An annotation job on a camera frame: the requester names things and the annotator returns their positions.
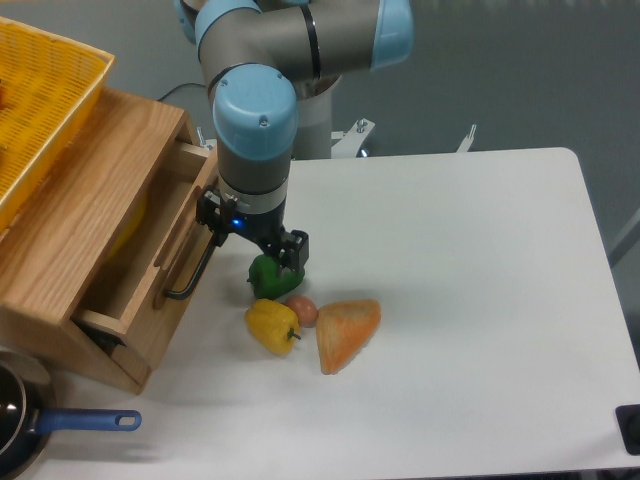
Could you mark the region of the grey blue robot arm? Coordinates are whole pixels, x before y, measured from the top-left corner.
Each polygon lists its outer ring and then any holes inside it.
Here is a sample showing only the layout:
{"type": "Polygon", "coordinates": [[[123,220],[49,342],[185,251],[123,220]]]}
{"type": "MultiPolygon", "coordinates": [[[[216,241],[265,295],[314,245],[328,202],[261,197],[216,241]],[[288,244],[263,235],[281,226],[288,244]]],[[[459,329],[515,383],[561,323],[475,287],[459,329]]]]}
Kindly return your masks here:
{"type": "Polygon", "coordinates": [[[414,42],[406,1],[178,1],[194,44],[217,138],[218,180],[197,221],[221,246],[235,234],[298,272],[306,233],[284,227],[300,85],[400,63],[414,42]]]}

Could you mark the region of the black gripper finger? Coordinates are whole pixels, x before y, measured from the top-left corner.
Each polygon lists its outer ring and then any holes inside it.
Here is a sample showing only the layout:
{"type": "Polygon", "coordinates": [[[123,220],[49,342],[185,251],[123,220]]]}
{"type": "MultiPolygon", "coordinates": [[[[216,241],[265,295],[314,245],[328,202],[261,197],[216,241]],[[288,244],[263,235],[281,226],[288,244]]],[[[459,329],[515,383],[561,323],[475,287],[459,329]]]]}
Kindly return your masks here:
{"type": "Polygon", "coordinates": [[[226,223],[223,217],[222,200],[216,188],[207,187],[199,196],[196,205],[196,221],[209,229],[216,247],[221,247],[225,243],[226,223]]]}
{"type": "Polygon", "coordinates": [[[309,235],[302,230],[281,228],[266,241],[262,252],[275,262],[278,274],[284,270],[299,274],[309,259],[309,235]]]}

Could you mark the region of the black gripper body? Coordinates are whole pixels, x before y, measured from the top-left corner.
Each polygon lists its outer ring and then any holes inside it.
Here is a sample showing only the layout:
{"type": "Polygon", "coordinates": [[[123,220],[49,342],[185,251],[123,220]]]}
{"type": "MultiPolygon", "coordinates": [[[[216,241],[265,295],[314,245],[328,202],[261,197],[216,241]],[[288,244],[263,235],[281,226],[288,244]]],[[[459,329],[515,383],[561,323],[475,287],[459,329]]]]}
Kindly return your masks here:
{"type": "Polygon", "coordinates": [[[273,253],[282,245],[285,205],[283,200],[270,211],[254,214],[241,212],[235,200],[220,200],[215,246],[221,247],[229,235],[235,234],[258,246],[263,253],[273,253]]]}

